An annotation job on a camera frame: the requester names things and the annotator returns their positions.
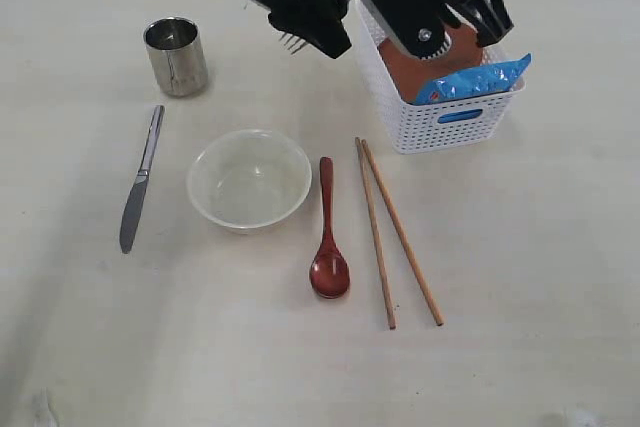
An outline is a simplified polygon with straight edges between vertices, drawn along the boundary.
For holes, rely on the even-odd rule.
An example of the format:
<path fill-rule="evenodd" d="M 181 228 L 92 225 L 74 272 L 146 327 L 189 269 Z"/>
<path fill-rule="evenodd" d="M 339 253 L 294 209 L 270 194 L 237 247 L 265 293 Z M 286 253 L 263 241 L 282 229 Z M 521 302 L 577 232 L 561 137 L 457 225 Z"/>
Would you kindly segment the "silver metal fork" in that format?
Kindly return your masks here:
<path fill-rule="evenodd" d="M 295 55 L 308 45 L 308 42 L 303 38 L 287 32 L 283 32 L 278 41 L 290 55 Z"/>

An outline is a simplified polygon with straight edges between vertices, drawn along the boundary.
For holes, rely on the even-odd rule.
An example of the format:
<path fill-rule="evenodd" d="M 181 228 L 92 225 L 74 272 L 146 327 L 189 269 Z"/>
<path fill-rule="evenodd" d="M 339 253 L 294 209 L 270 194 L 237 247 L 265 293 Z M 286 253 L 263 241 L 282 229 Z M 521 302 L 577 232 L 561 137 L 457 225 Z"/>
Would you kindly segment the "shiny steel cup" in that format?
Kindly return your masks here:
<path fill-rule="evenodd" d="M 160 90 L 171 97 L 189 97 L 204 90 L 209 74 L 199 29 L 189 19 L 166 17 L 151 23 L 143 40 Z"/>

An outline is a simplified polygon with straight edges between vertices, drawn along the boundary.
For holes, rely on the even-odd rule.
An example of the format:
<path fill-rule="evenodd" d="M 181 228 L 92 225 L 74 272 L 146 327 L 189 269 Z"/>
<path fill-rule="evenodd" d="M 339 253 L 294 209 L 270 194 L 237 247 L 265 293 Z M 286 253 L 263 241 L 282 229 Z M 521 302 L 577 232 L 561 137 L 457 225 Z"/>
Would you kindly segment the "white plastic woven basket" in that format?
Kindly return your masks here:
<path fill-rule="evenodd" d="M 432 105 L 406 103 L 378 51 L 378 45 L 386 38 L 384 30 L 360 0 L 355 1 L 354 8 L 358 28 L 353 41 L 356 59 L 377 114 L 400 154 L 436 151 L 491 138 L 512 98 L 525 90 L 525 78 L 520 77 L 503 93 Z"/>

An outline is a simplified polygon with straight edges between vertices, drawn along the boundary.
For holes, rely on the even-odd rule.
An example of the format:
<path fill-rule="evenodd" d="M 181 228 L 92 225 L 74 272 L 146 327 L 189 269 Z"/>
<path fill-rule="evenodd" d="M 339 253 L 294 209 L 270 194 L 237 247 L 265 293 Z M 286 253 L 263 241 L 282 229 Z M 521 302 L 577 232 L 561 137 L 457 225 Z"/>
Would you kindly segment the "white ceramic bowl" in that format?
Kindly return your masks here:
<path fill-rule="evenodd" d="M 312 178 L 296 142 L 272 130 L 244 129 L 218 137 L 196 157 L 186 188 L 202 217 L 230 232 L 255 234 L 296 212 Z"/>

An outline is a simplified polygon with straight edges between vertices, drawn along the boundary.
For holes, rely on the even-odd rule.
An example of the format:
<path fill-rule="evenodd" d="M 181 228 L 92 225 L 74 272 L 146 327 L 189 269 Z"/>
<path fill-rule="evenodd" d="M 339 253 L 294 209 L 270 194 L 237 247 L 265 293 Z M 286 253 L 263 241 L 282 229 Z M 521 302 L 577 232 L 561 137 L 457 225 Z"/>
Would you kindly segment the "silver table knife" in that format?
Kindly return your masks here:
<path fill-rule="evenodd" d="M 119 245 L 123 254 L 131 252 L 135 241 L 164 114 L 163 105 L 154 108 L 141 163 L 124 207 L 119 231 Z"/>

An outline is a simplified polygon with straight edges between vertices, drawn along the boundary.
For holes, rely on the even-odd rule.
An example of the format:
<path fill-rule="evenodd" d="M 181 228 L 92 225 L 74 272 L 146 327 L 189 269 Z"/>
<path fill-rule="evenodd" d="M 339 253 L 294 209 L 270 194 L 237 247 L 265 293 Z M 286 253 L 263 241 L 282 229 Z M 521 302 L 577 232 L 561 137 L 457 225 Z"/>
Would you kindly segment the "wooden chopstick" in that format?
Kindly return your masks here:
<path fill-rule="evenodd" d="M 400 217 L 397 213 L 397 209 L 392 201 L 390 192 L 388 190 L 388 188 L 385 185 L 384 179 L 382 177 L 381 171 L 379 170 L 376 160 L 374 158 L 373 152 L 370 149 L 367 141 L 365 139 L 362 139 L 360 141 L 361 146 L 364 150 L 364 154 L 366 156 L 366 159 L 370 165 L 370 168 L 372 170 L 372 173 L 374 175 L 374 178 L 376 180 L 376 183 L 378 185 L 378 188 L 380 190 L 381 196 L 383 198 L 383 201 L 386 205 L 387 211 L 390 215 L 391 221 L 394 225 L 394 228 L 396 230 L 396 233 L 399 237 L 400 243 L 404 249 L 404 252 L 406 254 L 407 260 L 409 262 L 409 265 L 411 266 L 411 269 L 414 273 L 414 276 L 416 278 L 416 281 L 420 287 L 420 290 L 423 294 L 423 297 L 425 299 L 425 302 L 434 318 L 434 321 L 436 323 L 437 326 L 443 326 L 444 325 L 444 317 L 441 313 L 441 310 L 439 308 L 439 306 L 437 305 L 437 302 L 432 294 L 432 291 L 428 285 L 428 282 L 418 264 L 418 260 L 417 257 L 415 255 L 415 252 L 408 240 L 407 234 L 405 232 L 404 226 L 400 220 Z"/>
<path fill-rule="evenodd" d="M 384 262 L 382 243 L 380 239 L 374 200 L 373 200 L 373 192 L 372 192 L 371 182 L 367 173 L 364 147 L 363 147 L 362 140 L 359 137 L 355 138 L 355 144 L 356 144 L 356 150 L 358 155 L 364 195 L 365 195 L 365 200 L 367 205 L 367 211 L 368 211 L 368 216 L 370 221 L 373 245 L 375 249 L 375 256 L 376 256 L 378 274 L 379 274 L 379 279 L 380 279 L 380 284 L 382 289 L 385 311 L 386 311 L 387 324 L 390 330 L 395 330 L 396 318 L 393 310 L 391 292 L 390 292 L 388 276 L 386 272 L 386 266 Z"/>

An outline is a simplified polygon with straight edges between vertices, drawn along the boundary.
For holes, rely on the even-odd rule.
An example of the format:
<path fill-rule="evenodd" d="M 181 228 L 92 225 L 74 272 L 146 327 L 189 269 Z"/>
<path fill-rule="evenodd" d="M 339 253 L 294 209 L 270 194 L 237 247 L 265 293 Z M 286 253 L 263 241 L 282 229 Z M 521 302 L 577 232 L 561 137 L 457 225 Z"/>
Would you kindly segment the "blue snack packet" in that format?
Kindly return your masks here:
<path fill-rule="evenodd" d="M 483 64 L 430 80 L 421 87 L 412 104 L 432 105 L 507 92 L 531 60 L 532 54 L 527 53 L 518 60 Z"/>

